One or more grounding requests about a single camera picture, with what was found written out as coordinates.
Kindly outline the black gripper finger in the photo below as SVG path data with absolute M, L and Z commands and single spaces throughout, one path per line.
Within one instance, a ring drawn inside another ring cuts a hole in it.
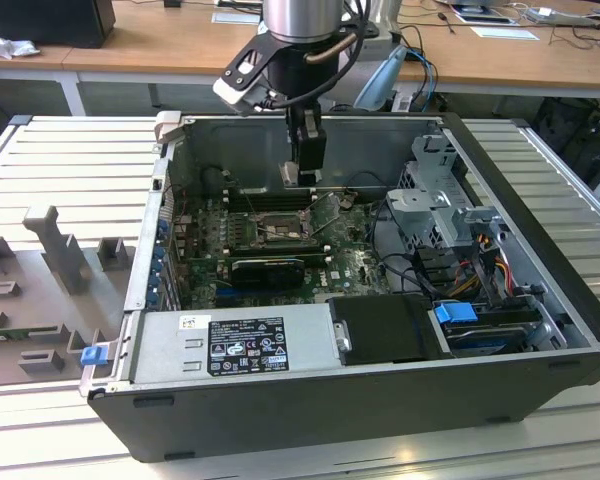
M 299 184 L 313 186 L 317 182 L 317 172 L 322 169 L 326 150 L 320 108 L 303 111 L 298 135 Z
M 291 160 L 294 163 L 299 163 L 301 159 L 304 109 L 302 107 L 288 107 L 286 109 L 286 124 L 291 145 Z

